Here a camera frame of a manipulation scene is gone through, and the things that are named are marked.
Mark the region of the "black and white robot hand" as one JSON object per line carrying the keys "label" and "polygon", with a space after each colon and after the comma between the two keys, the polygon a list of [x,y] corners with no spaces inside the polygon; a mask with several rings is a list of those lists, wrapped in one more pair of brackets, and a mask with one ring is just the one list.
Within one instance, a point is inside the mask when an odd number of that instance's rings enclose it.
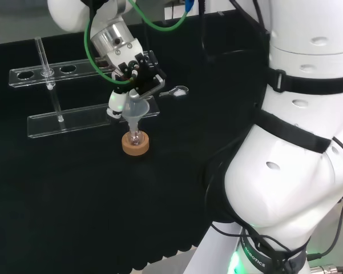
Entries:
{"label": "black and white robot hand", "polygon": [[139,101],[165,86],[166,74],[154,52],[144,51],[138,39],[109,52],[106,59],[115,67],[111,79],[120,82],[108,101],[107,115],[113,120],[121,118],[129,96]]}

